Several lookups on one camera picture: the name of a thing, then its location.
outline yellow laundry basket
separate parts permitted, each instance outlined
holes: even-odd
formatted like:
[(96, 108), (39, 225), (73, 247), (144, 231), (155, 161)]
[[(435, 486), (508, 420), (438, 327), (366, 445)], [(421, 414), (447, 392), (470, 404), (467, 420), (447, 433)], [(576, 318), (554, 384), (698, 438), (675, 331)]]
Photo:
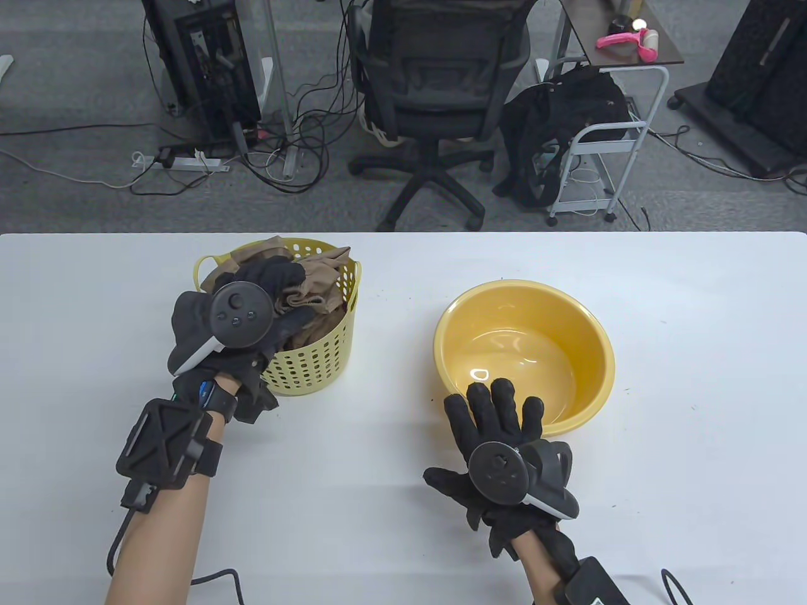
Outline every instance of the yellow laundry basket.
[[(317, 240), (284, 237), (283, 241), (295, 258), (309, 257), (336, 248)], [(208, 258), (221, 265), (230, 258), (230, 253), (220, 256), (208, 255), (196, 262), (194, 284), (197, 290), (199, 290), (199, 267)], [(331, 384), (345, 370), (353, 344), (353, 321), (356, 319), (358, 286), (361, 279), (362, 265), (352, 258), (349, 259), (337, 282), (347, 303), (345, 317), (327, 336), (315, 343), (296, 348), (294, 351), (281, 351), (274, 356), (263, 373), (263, 379), (273, 393), (281, 395), (314, 393)]]

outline chair base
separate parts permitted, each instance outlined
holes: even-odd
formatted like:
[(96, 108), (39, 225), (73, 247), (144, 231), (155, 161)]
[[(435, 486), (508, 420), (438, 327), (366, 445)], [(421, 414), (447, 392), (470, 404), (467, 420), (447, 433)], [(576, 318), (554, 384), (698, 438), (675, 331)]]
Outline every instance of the chair base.
[(387, 212), (384, 220), (376, 227), (378, 232), (393, 232), (398, 219), (404, 213), (404, 209), (411, 202), (415, 194), (420, 191), (427, 182), (433, 182), (455, 198), (467, 208), (472, 216), (468, 219), (465, 227), (468, 231), (479, 231), (485, 219), (485, 207), (479, 200), (471, 195), (465, 187), (460, 185), (456, 179), (451, 177), (449, 168), (479, 162), (479, 169), (489, 173), (493, 170), (493, 151), (461, 151), (440, 156), (437, 140), (418, 141), (418, 157), (416, 161), (402, 160), (398, 157), (381, 156), (360, 156), (348, 163), (348, 171), (354, 176), (358, 176), (367, 169), (381, 168), (397, 170), (398, 172), (411, 174), (412, 178), (398, 195), (392, 208)]

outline plastic basket handle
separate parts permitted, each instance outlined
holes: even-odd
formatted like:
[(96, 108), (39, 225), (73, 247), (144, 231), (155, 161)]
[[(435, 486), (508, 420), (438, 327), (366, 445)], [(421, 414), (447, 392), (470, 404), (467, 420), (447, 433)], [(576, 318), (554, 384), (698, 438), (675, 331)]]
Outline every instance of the plastic basket handle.
[(206, 256), (196, 261), (196, 264), (194, 265), (194, 286), (197, 292), (202, 291), (202, 287), (200, 286), (199, 282), (199, 270), (202, 268), (202, 263), (206, 261), (208, 258), (212, 258), (217, 265), (221, 265), (222, 263), (227, 262), (230, 259), (230, 252), (228, 252), (227, 254), (220, 254), (218, 256), (216, 256), (215, 254), (207, 254)]
[(358, 303), (358, 285), (362, 281), (362, 263), (356, 262), (356, 276), (353, 280), (353, 291), (350, 292), (348, 298), (348, 312), (353, 313), (356, 310), (356, 303)]

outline pink object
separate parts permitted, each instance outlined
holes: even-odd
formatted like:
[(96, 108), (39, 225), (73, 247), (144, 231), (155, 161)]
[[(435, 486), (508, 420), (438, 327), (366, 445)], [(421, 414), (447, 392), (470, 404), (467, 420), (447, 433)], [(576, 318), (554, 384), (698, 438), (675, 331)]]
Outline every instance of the pink object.
[(632, 42), (639, 47), (639, 58), (645, 63), (655, 63), (659, 58), (659, 33), (655, 29), (643, 29), (638, 33), (626, 31), (621, 34), (607, 35), (597, 40), (598, 48), (613, 44)]

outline forearm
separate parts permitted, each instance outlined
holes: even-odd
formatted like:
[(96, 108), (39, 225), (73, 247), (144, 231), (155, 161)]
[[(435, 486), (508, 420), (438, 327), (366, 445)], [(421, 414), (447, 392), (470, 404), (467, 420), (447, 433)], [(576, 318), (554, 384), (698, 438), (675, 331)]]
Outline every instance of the forearm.
[(535, 605), (556, 605), (554, 591), (561, 578), (538, 536), (533, 532), (527, 532), (517, 537), (511, 544), (527, 573)]
[[(238, 383), (218, 377), (235, 394)], [(212, 412), (207, 438), (221, 443), (224, 417)], [(135, 514), (118, 556), (107, 605), (185, 605), (202, 535), (210, 478), (188, 477), (181, 490), (163, 490), (147, 515)]]

